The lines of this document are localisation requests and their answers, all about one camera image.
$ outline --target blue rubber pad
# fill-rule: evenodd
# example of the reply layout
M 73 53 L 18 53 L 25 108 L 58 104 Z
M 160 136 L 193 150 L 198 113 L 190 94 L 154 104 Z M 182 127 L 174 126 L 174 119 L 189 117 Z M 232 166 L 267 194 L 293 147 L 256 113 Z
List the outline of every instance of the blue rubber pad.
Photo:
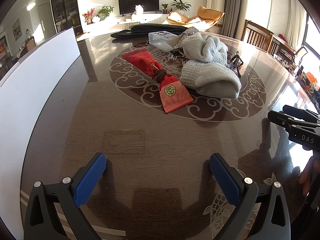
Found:
M 75 188 L 74 198 L 77 207 L 86 204 L 94 187 L 97 185 L 102 173 L 106 169 L 107 160 L 104 154 L 100 154 L 87 173 Z
M 227 201 L 229 204 L 237 207 L 241 202 L 241 190 L 239 186 L 220 162 L 220 160 L 216 157 L 216 155 L 211 155 L 209 165 L 210 170 L 218 182 Z

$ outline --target red flowers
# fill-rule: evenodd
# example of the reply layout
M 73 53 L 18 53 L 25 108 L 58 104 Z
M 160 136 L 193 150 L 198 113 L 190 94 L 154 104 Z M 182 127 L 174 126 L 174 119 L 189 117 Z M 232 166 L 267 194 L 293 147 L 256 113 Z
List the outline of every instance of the red flowers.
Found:
M 84 16 L 85 18 L 91 19 L 93 12 L 94 12 L 94 8 L 92 8 L 90 11 L 87 10 L 87 13 L 83 13 L 82 16 Z

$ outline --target potted plant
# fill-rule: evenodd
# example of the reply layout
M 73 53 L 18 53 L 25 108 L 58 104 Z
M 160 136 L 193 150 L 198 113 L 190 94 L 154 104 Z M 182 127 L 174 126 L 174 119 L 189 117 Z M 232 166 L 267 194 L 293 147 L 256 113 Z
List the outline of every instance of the potted plant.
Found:
M 161 6 L 163 7 L 162 14 L 168 14 L 168 10 L 167 10 L 168 5 L 169 4 L 167 4 L 167 3 L 161 4 Z
M 87 21 L 87 24 L 91 23 L 91 18 L 94 12 L 94 8 L 92 8 L 90 11 L 87 10 L 86 13 L 83 13 L 82 16 L 84 16 L 85 20 Z
M 181 10 L 183 12 L 190 10 L 191 4 L 184 3 L 181 0 L 179 0 L 179 1 L 173 0 L 173 1 L 174 2 L 171 5 L 174 6 L 176 9 Z
M 111 5 L 102 6 L 101 9 L 98 11 L 98 14 L 103 16 L 103 19 L 107 18 L 111 12 L 113 12 L 113 8 Z

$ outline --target gray knitted sweater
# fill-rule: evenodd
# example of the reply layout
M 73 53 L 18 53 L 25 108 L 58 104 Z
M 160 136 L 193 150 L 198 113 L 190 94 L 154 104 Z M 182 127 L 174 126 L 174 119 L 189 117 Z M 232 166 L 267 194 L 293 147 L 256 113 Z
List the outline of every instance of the gray knitted sweater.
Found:
M 228 47 L 218 37 L 198 32 L 182 42 L 183 51 L 188 59 L 202 63 L 216 62 L 227 65 Z
M 239 78 L 219 63 L 189 60 L 182 68 L 180 82 L 199 95 L 215 98 L 237 98 L 241 89 Z

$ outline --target human hand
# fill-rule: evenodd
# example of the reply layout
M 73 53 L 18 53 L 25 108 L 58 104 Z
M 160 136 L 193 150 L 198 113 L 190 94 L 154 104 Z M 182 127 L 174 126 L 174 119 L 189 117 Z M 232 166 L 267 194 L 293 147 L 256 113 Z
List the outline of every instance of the human hand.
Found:
M 315 168 L 317 173 L 320 173 L 320 160 L 314 161 L 313 156 L 311 156 L 299 179 L 299 184 L 303 185 L 303 195 L 307 195 L 310 190 L 313 168 Z

